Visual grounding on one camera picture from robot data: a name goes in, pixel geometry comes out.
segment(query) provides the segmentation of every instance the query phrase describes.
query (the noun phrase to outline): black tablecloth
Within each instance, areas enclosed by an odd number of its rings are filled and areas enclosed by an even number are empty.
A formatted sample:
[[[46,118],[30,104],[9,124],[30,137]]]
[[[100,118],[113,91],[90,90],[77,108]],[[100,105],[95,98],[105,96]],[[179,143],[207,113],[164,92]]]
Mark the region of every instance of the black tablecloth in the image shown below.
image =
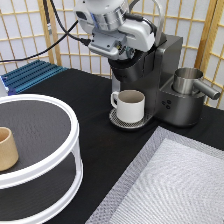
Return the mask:
[[[23,92],[66,102],[80,124],[83,182],[73,201],[48,223],[85,223],[158,126],[223,149],[224,111],[209,107],[203,108],[200,122],[192,128],[154,120],[137,132],[117,129],[109,121],[111,87],[109,79],[70,69]]]

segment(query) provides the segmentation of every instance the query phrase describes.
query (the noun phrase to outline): coffee maker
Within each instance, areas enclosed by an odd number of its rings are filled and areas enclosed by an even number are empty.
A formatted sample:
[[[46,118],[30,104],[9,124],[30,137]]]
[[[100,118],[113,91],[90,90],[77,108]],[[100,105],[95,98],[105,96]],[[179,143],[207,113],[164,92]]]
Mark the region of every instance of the coffee maker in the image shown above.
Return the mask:
[[[116,117],[116,109],[109,118],[123,130],[142,128],[152,118],[178,127],[193,126],[200,119],[206,95],[217,99],[220,93],[202,83],[198,89],[192,84],[187,94],[174,88],[183,38],[162,32],[164,11],[158,0],[153,0],[159,12],[158,26],[129,13],[137,2],[128,5],[127,0],[89,0],[75,8],[82,28],[93,34],[90,51],[108,58],[113,91],[137,90],[145,95],[145,117],[141,121],[124,123]],[[196,79],[187,72],[182,76],[183,82],[179,80],[178,85],[183,89],[185,80],[193,83]]]

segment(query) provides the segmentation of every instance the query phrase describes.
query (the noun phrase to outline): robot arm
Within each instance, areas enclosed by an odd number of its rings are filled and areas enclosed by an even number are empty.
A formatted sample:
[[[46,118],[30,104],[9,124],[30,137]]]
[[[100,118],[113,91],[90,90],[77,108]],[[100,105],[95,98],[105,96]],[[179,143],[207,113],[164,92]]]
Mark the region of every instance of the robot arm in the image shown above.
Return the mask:
[[[82,29],[93,35],[90,51],[111,60],[125,60],[132,58],[135,50],[147,52],[153,45],[158,46],[163,27],[163,10],[156,0],[153,1],[160,13],[156,35],[149,21],[128,14],[127,0],[80,0],[74,12]]]

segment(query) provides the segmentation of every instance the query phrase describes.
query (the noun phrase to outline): white mug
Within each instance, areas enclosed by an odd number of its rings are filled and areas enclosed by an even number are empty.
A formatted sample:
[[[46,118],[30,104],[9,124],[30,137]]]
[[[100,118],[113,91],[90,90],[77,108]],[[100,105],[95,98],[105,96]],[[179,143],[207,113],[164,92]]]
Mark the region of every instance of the white mug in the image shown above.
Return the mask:
[[[136,123],[144,117],[145,96],[136,90],[125,90],[111,94],[111,104],[117,109],[117,117],[125,123]]]

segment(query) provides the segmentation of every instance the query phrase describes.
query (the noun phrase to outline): metal pitcher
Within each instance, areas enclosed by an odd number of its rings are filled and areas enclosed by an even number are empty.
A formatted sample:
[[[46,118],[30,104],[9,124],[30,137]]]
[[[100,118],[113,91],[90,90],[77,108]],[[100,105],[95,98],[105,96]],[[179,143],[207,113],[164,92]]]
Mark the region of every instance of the metal pitcher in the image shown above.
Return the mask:
[[[202,81],[203,72],[196,68],[179,68],[174,74],[173,89],[181,94],[192,95],[201,91],[209,98],[217,100],[220,92]]]

